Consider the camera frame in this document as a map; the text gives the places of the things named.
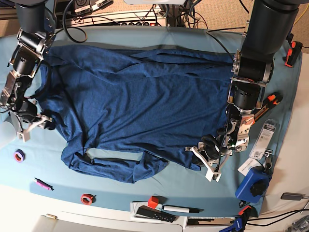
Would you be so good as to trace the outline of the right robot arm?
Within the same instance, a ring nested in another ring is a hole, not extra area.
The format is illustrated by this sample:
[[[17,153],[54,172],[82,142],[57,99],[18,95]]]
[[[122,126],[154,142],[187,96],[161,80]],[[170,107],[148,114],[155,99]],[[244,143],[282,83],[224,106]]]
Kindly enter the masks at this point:
[[[54,130],[54,120],[39,114],[31,100],[41,96],[51,83],[51,66],[45,61],[45,56],[56,38],[56,14],[45,6],[43,0],[15,0],[14,5],[21,28],[17,34],[17,47],[8,62],[13,69],[0,94],[1,112],[12,112],[22,133],[35,127]],[[25,92],[42,64],[48,68],[45,85],[26,97]]]

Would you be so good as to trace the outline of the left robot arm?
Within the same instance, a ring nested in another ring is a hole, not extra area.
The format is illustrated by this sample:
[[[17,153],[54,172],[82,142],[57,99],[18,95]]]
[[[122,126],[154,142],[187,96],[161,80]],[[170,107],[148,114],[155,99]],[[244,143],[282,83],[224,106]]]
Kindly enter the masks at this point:
[[[229,86],[226,123],[216,137],[205,135],[193,147],[193,164],[207,168],[206,178],[218,180],[221,166],[233,152],[247,149],[249,131],[256,113],[267,107],[262,102],[274,72],[274,55],[290,31],[304,0],[256,0],[249,13],[241,48],[235,53]]]

